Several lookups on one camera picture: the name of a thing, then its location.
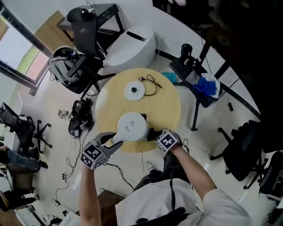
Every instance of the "jeans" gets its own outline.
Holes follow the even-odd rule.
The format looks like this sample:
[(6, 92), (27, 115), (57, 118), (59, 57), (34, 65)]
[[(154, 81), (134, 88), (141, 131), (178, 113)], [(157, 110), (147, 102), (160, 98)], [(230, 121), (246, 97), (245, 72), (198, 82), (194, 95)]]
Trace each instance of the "jeans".
[(151, 170), (148, 175), (142, 178), (141, 182), (138, 183), (134, 191), (150, 183), (170, 180), (171, 175), (172, 179), (179, 178), (187, 183), (190, 183), (177, 157), (172, 152), (168, 151), (164, 156), (163, 172), (155, 169)]
[(10, 148), (8, 148), (7, 153), (8, 153), (9, 163), (30, 168), (32, 171), (38, 170), (40, 168), (39, 161), (34, 158), (23, 157), (18, 153), (16, 153), (15, 151), (12, 151)]

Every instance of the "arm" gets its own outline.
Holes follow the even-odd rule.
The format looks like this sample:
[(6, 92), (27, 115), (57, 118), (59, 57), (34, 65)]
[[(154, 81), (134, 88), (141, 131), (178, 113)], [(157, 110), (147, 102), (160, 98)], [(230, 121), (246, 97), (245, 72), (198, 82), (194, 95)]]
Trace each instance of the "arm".
[(216, 189), (216, 185), (205, 169), (185, 152), (180, 146), (174, 146), (171, 150), (181, 163), (191, 185), (203, 201), (204, 196)]
[(80, 183), (80, 222), (82, 226), (101, 226), (94, 170), (90, 170), (85, 165), (83, 165)]

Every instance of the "black office chair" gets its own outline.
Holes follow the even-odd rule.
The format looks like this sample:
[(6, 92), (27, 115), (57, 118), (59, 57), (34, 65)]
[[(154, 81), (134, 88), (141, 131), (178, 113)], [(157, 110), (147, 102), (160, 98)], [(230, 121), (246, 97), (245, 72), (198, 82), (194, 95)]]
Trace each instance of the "black office chair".
[(15, 132), (20, 141), (20, 148), (23, 149), (23, 153), (26, 154), (30, 147), (34, 147), (32, 138), (36, 138), (38, 141), (38, 151), (40, 150), (40, 141), (42, 140), (49, 148), (52, 145), (48, 144), (46, 140), (42, 137), (42, 134), (46, 127), (51, 127), (51, 124), (47, 123), (42, 129), (40, 129), (41, 120), (37, 121), (37, 128), (30, 116), (18, 115), (16, 114), (7, 104), (2, 102), (0, 107), (0, 123), (5, 124), (10, 127), (10, 132)]
[(97, 15), (94, 12), (88, 12), (86, 9), (75, 8), (68, 13), (67, 20), (71, 23), (74, 32), (76, 49), (85, 55), (78, 55), (79, 59), (68, 72), (69, 76), (72, 76), (78, 70), (82, 70), (81, 79), (69, 85), (63, 85), (76, 94), (83, 92), (82, 99), (92, 85), (99, 93), (98, 81), (113, 77), (116, 74), (104, 76), (98, 74), (98, 71), (103, 67), (105, 57), (96, 41)]
[(261, 160), (261, 123), (250, 120), (238, 130), (232, 130), (231, 135), (233, 140), (224, 132), (222, 128), (218, 128), (225, 139), (228, 141), (228, 146), (225, 150), (217, 155), (211, 156), (210, 160), (215, 160), (223, 157), (225, 164), (228, 168), (226, 174), (231, 173), (238, 181), (244, 180), (250, 172), (255, 171), (256, 175), (248, 186), (244, 189), (249, 189), (258, 177), (262, 179), (264, 167), (268, 159)]
[(260, 180), (260, 193), (274, 195), (281, 198), (283, 195), (283, 153), (277, 151), (271, 158), (268, 168), (264, 170), (264, 177)]

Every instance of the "hand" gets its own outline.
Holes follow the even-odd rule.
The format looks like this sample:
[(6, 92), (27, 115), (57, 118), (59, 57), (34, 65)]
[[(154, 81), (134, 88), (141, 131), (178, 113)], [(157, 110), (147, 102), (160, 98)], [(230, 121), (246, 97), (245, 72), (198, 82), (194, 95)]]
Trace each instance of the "hand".
[(0, 147), (0, 151), (8, 151), (8, 147), (3, 145)]

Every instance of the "sneaker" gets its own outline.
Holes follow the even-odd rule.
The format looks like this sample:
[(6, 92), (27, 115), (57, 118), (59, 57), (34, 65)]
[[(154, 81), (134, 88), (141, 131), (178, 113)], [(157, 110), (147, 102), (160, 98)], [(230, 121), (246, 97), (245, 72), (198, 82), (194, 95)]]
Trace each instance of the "sneaker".
[(43, 162), (43, 161), (39, 161), (39, 164), (40, 164), (40, 167), (44, 168), (44, 169), (48, 169), (48, 165), (46, 162)]
[(145, 164), (145, 168), (146, 168), (147, 172), (149, 172), (149, 173), (150, 173), (151, 170), (158, 170), (156, 164), (152, 161), (148, 161)]

